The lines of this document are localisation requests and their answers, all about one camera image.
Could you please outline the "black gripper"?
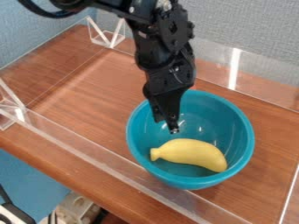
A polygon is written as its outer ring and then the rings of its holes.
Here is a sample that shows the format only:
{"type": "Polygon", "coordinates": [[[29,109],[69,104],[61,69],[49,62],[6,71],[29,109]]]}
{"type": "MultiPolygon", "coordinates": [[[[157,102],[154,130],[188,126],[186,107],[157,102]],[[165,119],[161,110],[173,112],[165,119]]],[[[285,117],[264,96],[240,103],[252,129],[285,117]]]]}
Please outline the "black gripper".
{"type": "Polygon", "coordinates": [[[144,97],[149,101],[153,120],[165,122],[169,133],[178,133],[182,94],[193,85],[196,67],[192,51],[181,49],[165,65],[145,69],[144,97]]]}

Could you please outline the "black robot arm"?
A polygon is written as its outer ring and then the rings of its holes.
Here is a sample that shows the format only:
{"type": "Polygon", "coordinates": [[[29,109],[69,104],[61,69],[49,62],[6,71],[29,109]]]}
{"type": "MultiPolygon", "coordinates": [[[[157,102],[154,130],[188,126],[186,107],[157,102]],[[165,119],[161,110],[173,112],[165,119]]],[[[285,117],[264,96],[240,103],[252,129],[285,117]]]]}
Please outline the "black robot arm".
{"type": "Polygon", "coordinates": [[[194,82],[190,45],[193,23],[178,0],[50,0],[66,12],[92,7],[125,20],[134,41],[134,63],[145,74],[142,87],[153,120],[177,133],[180,102],[194,82]]]}

